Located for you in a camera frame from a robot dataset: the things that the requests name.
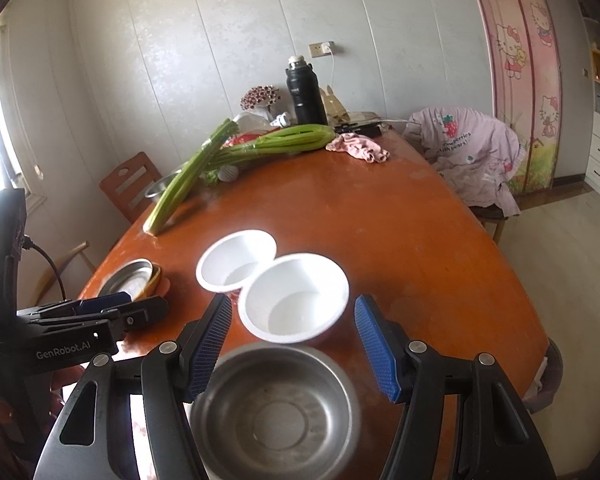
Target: water bottle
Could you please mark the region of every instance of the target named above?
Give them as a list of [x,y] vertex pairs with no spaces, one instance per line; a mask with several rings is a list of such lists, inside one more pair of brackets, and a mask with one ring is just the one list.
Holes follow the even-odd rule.
[[294,101],[298,124],[327,124],[318,78],[303,56],[291,56],[286,69],[286,86]]

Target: wall outlet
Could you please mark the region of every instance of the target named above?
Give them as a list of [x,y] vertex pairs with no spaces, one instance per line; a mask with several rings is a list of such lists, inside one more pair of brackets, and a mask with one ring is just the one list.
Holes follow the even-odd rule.
[[[324,48],[324,44],[329,44],[328,48]],[[311,43],[309,45],[309,55],[311,57],[330,56],[333,51],[333,41],[322,41],[321,43]]]

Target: table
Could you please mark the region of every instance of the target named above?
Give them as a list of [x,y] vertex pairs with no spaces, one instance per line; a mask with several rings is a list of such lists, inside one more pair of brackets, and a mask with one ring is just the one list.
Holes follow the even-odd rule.
[[[312,252],[336,261],[349,279],[350,301],[316,348],[346,371],[362,409],[358,450],[343,479],[380,476],[402,410],[378,390],[366,360],[353,320],[359,294],[372,294],[387,318],[441,354],[472,359],[490,352],[519,394],[548,345],[516,275],[462,201],[398,136],[379,143],[391,152],[384,164],[320,150],[247,171],[190,198],[173,226],[155,238],[142,232],[145,213],[82,292],[84,298],[96,295],[107,276],[135,258],[162,267],[171,280],[170,313],[122,343],[122,354],[135,356],[174,339],[200,317],[212,294],[198,285],[196,263],[231,232],[262,229],[276,239],[278,255]],[[222,352],[254,341],[234,309]],[[435,478],[446,478],[452,412],[445,409]]]

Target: green vegetable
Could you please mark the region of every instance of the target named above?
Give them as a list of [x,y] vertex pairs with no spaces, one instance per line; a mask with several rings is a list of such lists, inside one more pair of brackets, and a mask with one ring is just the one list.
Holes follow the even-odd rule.
[[156,236],[173,215],[178,206],[187,197],[191,187],[198,179],[211,158],[222,147],[230,136],[238,132],[238,125],[229,119],[224,120],[220,126],[204,142],[202,147],[184,165],[182,171],[171,181],[160,200],[151,211],[144,226],[145,233]]
[[213,156],[205,171],[217,170],[225,164],[240,164],[263,155],[319,150],[334,138],[333,129],[322,124],[301,124],[284,128],[244,144],[222,148]]

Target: floor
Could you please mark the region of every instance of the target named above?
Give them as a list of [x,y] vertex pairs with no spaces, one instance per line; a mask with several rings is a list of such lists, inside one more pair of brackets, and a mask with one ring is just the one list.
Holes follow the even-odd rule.
[[564,360],[554,403],[534,416],[563,475],[586,468],[600,448],[600,195],[580,184],[555,198],[521,204],[500,249]]

